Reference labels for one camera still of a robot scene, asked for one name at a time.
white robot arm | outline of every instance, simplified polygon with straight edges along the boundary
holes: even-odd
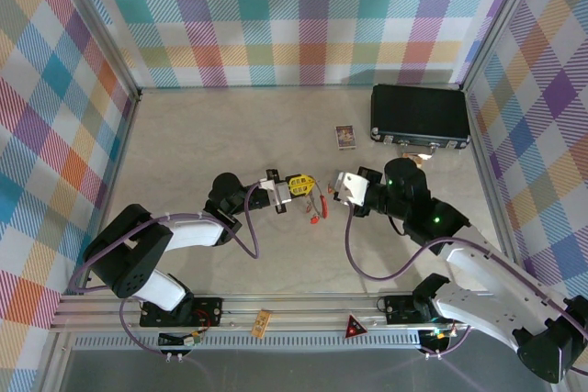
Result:
[[[299,197],[292,195],[288,187],[289,180],[298,175],[280,180],[274,169],[267,170],[266,175],[245,187],[234,174],[220,174],[200,215],[152,218],[138,204],[126,207],[87,247],[83,256],[85,266],[118,297],[137,297],[182,322],[190,312],[192,293],[171,275],[156,270],[155,265],[170,250],[214,247],[231,239],[236,239],[256,259],[256,238],[255,252],[250,252],[235,235],[241,223],[233,215],[244,212],[249,222],[248,212],[253,209],[274,207],[278,214],[284,213],[285,204]],[[131,248],[126,240],[135,241],[135,246]],[[75,287],[73,291],[85,292]]]
[[[363,218],[373,210],[403,220],[413,241],[471,274],[487,290],[471,292],[432,274],[415,290],[420,297],[417,303],[503,342],[536,375],[558,383],[588,342],[588,301],[581,296],[565,298],[506,259],[465,216],[431,197],[424,172],[412,160],[388,162],[385,175],[381,184],[381,173],[361,167],[357,174],[339,173],[335,179],[335,199],[350,206],[345,239],[354,268],[365,277],[382,280],[365,274],[353,261],[349,251],[353,217]]]

red triangle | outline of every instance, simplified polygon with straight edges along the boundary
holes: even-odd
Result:
[[[347,331],[345,332],[345,338],[350,339],[351,337],[357,337],[361,334],[367,334],[368,330],[359,323],[359,320],[353,317],[353,314],[349,314],[349,321],[347,322]]]

plaid wallpaper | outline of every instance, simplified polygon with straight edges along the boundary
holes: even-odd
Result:
[[[129,94],[71,0],[0,0],[0,391],[28,391]]]
[[[151,87],[447,83],[501,2],[95,0]]]
[[[588,0],[523,0],[471,92],[526,270],[588,297]]]

black briefcase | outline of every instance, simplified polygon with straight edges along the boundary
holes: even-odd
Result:
[[[466,97],[455,90],[377,84],[371,94],[371,139],[463,149],[470,141]]]

purple cable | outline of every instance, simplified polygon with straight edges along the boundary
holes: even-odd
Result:
[[[237,235],[221,220],[218,220],[214,217],[212,217],[211,215],[206,215],[206,214],[199,214],[199,213],[176,213],[174,215],[169,215],[169,216],[161,216],[159,218],[154,218],[154,219],[150,219],[146,222],[143,222],[141,225],[135,227],[134,229],[132,229],[131,231],[129,231],[127,234],[125,234],[124,236],[121,236],[120,238],[118,238],[116,241],[112,242],[110,245],[108,245],[104,250],[101,250],[100,252],[97,252],[94,256],[92,256],[91,258],[89,258],[86,262],[84,262],[84,264],[82,266],[80,266],[75,273],[73,273],[72,278],[70,279],[70,282],[67,286],[68,289],[74,291],[75,293],[93,293],[95,291],[100,291],[102,289],[108,289],[108,286],[94,286],[92,288],[81,288],[76,286],[76,281],[77,279],[87,270],[89,269],[94,263],[96,263],[97,261],[99,261],[100,259],[102,259],[105,255],[107,255],[109,252],[111,252],[112,250],[114,250],[115,248],[117,248],[120,244],[124,243],[124,241],[127,241],[131,236],[134,236],[135,234],[137,234],[139,231],[142,231],[144,229],[146,229],[147,227],[149,227],[150,225],[157,223],[157,222],[168,222],[168,221],[180,221],[180,220],[207,220],[210,222],[213,222],[215,224],[220,225],[221,227],[223,227],[225,230],[227,230],[227,232],[229,233],[229,235],[235,239],[235,241],[239,244],[239,246],[241,248],[243,248],[243,250],[251,257],[253,257],[254,259],[259,259],[259,243],[257,242],[257,236],[255,235],[255,231],[254,231],[254,226],[253,223],[251,222],[251,217],[249,214],[249,199],[251,198],[251,194],[253,193],[253,191],[259,186],[259,183],[255,183],[253,185],[250,186],[249,190],[247,191],[247,194],[245,195],[245,202],[244,202],[244,207],[245,207],[245,218],[247,219],[247,226],[249,227],[249,231],[251,232],[251,238],[254,241],[254,252],[251,252],[247,246],[243,243],[243,241],[241,241]]]
[[[161,351],[154,349],[154,348],[150,348],[149,346],[147,346],[146,344],[143,344],[137,337],[135,337],[135,335],[130,331],[129,329],[129,325],[127,325],[125,318],[124,318],[124,308],[125,308],[125,304],[127,303],[127,300],[129,300],[129,298],[123,298],[122,301],[120,302],[120,308],[119,308],[119,318],[120,318],[120,324],[122,325],[122,329],[127,333],[127,335],[129,336],[129,338],[137,345],[139,346],[141,349],[143,349],[144,351],[147,351],[148,353],[154,353],[155,355],[159,355],[162,356],[163,358],[167,358],[167,355],[165,353],[162,353]],[[187,355],[182,357],[182,360],[188,360],[190,363],[195,364],[198,369],[200,369],[203,373],[204,376],[208,379],[209,383],[212,385],[212,381],[210,380],[210,375],[208,370],[198,361],[195,360],[193,358],[189,358]]]
[[[392,273],[390,275],[383,275],[382,277],[376,277],[375,275],[370,275],[370,274],[364,272],[364,270],[362,270],[361,268],[359,268],[359,265],[357,265],[356,261],[353,258],[353,255],[351,254],[351,243],[349,242],[349,233],[351,231],[351,219],[353,219],[353,211],[354,211],[354,206],[350,205],[349,206],[349,218],[347,218],[347,225],[345,226],[345,253],[347,254],[347,259],[349,260],[349,263],[351,263],[351,266],[353,266],[353,269],[356,270],[356,272],[358,272],[360,275],[363,275],[368,280],[373,280],[374,282],[384,282],[386,280],[392,280],[392,279],[395,279],[396,277],[400,277],[401,275],[403,275],[404,273],[406,273],[408,271],[408,269],[413,265],[414,261],[416,261],[421,254],[423,254],[429,248],[431,248],[433,245],[436,245],[438,243],[438,242],[427,243],[423,248],[421,248],[418,252],[416,252],[413,255],[413,257],[411,257],[408,260],[408,262],[405,263],[402,266],[402,268],[400,270],[398,270],[396,273]]]
[[[488,255],[493,261],[498,263],[504,270],[506,270],[508,273],[510,273],[515,279],[517,279],[519,282],[521,282],[523,285],[525,285],[528,289],[533,291],[533,293],[537,297],[539,297],[541,299],[541,301],[545,302],[551,308],[555,309],[563,318],[565,318],[584,337],[584,339],[588,340],[588,331],[580,323],[578,323],[578,321],[574,317],[572,317],[562,307],[560,307],[557,303],[555,303],[553,300],[551,300],[543,291],[541,291],[537,286],[535,286],[535,284],[533,284],[532,282],[528,281],[525,277],[520,275],[508,263],[503,262],[502,259],[497,257],[495,254],[491,253],[490,250],[488,250],[488,249],[486,249],[486,248],[484,248],[484,247],[482,247],[472,241],[467,241],[467,240],[461,239],[461,238],[450,238],[450,237],[438,238],[438,239],[435,239],[433,241],[429,241],[428,243],[426,243],[425,246],[423,246],[418,252],[416,252],[413,255],[413,257],[411,257],[409,259],[409,261],[400,270],[398,270],[394,274],[382,276],[382,277],[375,277],[373,275],[369,275],[369,274],[365,273],[361,268],[359,268],[357,263],[354,261],[353,256],[351,255],[351,245],[349,243],[349,231],[351,230],[351,220],[353,219],[353,211],[354,211],[354,206],[350,205],[349,206],[349,218],[347,219],[347,225],[345,227],[345,252],[347,253],[347,259],[349,260],[349,263],[351,263],[351,266],[353,267],[353,269],[356,270],[359,274],[363,275],[366,279],[373,280],[376,282],[382,282],[385,280],[394,279],[394,278],[399,277],[400,275],[404,274],[409,269],[409,267],[414,263],[414,261],[420,255],[422,255],[424,253],[425,250],[428,250],[429,248],[431,248],[437,244],[440,244],[440,243],[448,243],[448,242],[449,243],[451,243],[451,242],[458,243],[458,244],[473,248],[474,250],[477,250],[478,252],[481,252],[484,255]]]

